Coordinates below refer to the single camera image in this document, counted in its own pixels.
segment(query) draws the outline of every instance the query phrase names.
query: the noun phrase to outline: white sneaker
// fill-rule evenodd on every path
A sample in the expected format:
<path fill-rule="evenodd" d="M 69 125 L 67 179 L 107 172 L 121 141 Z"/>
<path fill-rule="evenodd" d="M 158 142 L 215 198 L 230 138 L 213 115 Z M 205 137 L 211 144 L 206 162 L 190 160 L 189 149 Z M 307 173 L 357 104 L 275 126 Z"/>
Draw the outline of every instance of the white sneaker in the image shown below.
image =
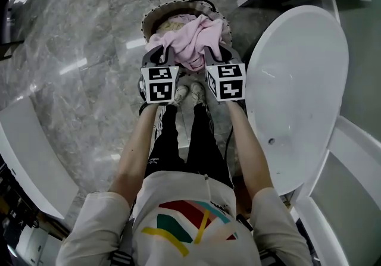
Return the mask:
<path fill-rule="evenodd" d="M 173 102 L 169 103 L 169 105 L 174 105 L 175 107 L 181 106 L 181 103 L 185 99 L 189 92 L 189 88 L 185 85 L 180 85 L 176 92 L 174 93 L 174 100 Z"/>
<path fill-rule="evenodd" d="M 192 100 L 194 106 L 200 103 L 207 103 L 207 99 L 205 97 L 205 88 L 200 82 L 193 82 L 190 86 L 190 91 L 192 92 Z"/>

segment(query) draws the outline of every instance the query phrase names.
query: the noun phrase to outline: gray marble floor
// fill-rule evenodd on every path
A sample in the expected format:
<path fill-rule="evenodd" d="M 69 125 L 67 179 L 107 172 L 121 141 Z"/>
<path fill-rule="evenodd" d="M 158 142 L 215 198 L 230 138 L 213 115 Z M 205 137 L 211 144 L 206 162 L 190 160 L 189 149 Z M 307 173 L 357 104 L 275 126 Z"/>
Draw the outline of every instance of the gray marble floor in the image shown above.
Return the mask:
<path fill-rule="evenodd" d="M 142 103 L 136 80 L 145 49 L 127 49 L 126 43 L 142 37 L 142 16 L 165 1 L 28 0 L 14 6 L 13 38 L 25 42 L 10 60 L 0 62 L 0 109 L 31 97 L 54 151 L 80 187 L 65 219 L 68 227 L 87 193 L 107 190 L 114 177 Z M 280 14 L 269 8 L 238 8 L 236 0 L 210 1 L 227 17 L 233 46 L 241 54 Z M 209 101 L 223 150 L 230 118 L 224 104 L 212 96 Z M 188 99 L 176 120 L 183 157 L 192 122 Z M 233 145 L 229 165 L 237 169 Z"/>

